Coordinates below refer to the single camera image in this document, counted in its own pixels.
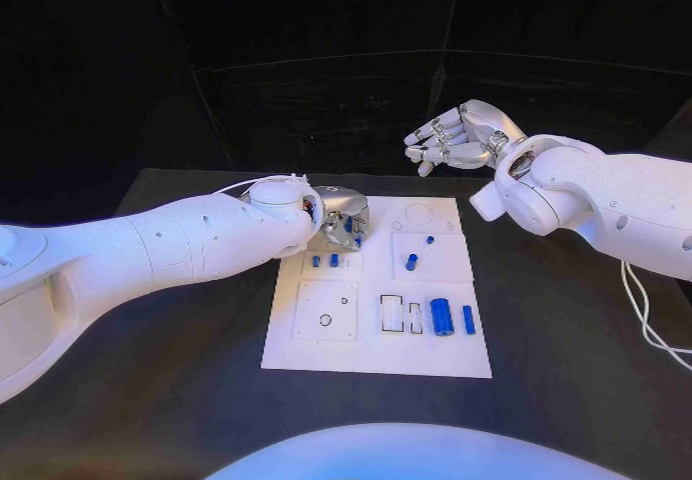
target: blue battery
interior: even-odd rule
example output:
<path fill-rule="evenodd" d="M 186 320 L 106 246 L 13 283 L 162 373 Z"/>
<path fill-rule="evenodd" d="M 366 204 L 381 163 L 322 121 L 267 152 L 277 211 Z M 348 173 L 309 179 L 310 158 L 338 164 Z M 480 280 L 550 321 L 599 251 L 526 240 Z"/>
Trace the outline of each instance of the blue battery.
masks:
<path fill-rule="evenodd" d="M 436 329 L 436 335 L 440 337 L 454 335 L 450 302 L 447 301 L 447 299 L 436 298 L 430 302 L 430 310 L 433 312 L 433 327 Z"/>
<path fill-rule="evenodd" d="M 407 262 L 407 270 L 413 272 L 415 270 L 415 262 L 418 261 L 418 255 L 413 253 L 408 256 L 408 262 Z"/>
<path fill-rule="evenodd" d="M 465 305 L 465 324 L 466 324 L 466 334 L 476 335 L 476 326 L 473 325 L 473 314 L 472 314 L 472 307 Z"/>

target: circular hole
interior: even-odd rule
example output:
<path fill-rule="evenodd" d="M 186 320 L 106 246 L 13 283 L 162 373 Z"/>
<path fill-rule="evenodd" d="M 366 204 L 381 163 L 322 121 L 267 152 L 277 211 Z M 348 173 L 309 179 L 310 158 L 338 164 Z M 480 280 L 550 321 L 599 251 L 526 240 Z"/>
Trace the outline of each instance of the circular hole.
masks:
<path fill-rule="evenodd" d="M 622 230 L 627 226 L 629 218 L 626 215 L 622 215 L 620 218 L 617 219 L 616 222 L 616 228 L 617 230 Z"/>

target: white board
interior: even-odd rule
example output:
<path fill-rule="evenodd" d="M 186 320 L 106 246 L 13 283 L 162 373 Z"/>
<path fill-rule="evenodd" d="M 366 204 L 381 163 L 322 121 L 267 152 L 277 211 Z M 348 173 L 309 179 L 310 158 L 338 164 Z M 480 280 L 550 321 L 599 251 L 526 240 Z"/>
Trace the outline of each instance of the white board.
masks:
<path fill-rule="evenodd" d="M 281 260 L 263 368 L 492 378 L 456 200 L 368 197 L 368 202 L 371 234 L 361 252 L 317 235 L 307 251 Z M 330 266 L 332 253 L 339 253 L 338 267 Z M 411 253 L 418 255 L 414 271 L 405 269 Z M 382 295 L 401 297 L 403 332 L 382 330 Z M 436 298 L 450 302 L 450 336 L 434 333 Z M 420 319 L 411 316 L 411 304 L 420 304 Z M 466 333 L 465 305 L 472 307 L 473 335 Z"/>

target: robotic arm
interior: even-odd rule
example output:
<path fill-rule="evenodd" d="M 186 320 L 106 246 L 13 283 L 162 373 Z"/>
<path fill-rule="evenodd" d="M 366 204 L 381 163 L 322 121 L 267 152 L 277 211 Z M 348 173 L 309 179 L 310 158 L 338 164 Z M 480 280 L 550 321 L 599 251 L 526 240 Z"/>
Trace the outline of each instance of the robotic arm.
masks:
<path fill-rule="evenodd" d="M 247 183 L 240 198 L 222 193 Z M 0 403 L 117 305 L 293 255 L 319 230 L 358 250 L 368 220 L 362 194 L 276 176 L 127 217 L 57 228 L 0 225 Z"/>
<path fill-rule="evenodd" d="M 418 173 L 447 163 L 496 169 L 472 197 L 483 219 L 508 213 L 537 235 L 574 230 L 603 253 L 692 281 L 692 164 L 606 155 L 555 135 L 526 135 L 488 103 L 470 100 L 407 136 Z"/>

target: table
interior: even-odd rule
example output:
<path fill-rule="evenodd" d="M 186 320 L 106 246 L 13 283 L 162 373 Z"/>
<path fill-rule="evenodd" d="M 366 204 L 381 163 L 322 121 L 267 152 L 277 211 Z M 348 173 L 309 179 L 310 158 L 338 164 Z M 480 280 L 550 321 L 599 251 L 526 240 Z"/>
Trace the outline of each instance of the table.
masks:
<path fill-rule="evenodd" d="M 266 174 L 143 170 L 119 214 Z M 692 465 L 692 374 L 642 339 L 619 261 L 574 232 L 486 223 L 486 180 L 310 175 L 366 195 L 454 196 L 493 379 L 261 370 L 279 261 L 116 308 L 0 405 L 0 478 L 199 478 L 302 433 L 356 423 L 457 425 L 638 478 Z M 692 308 L 649 272 L 653 325 L 692 345 Z"/>

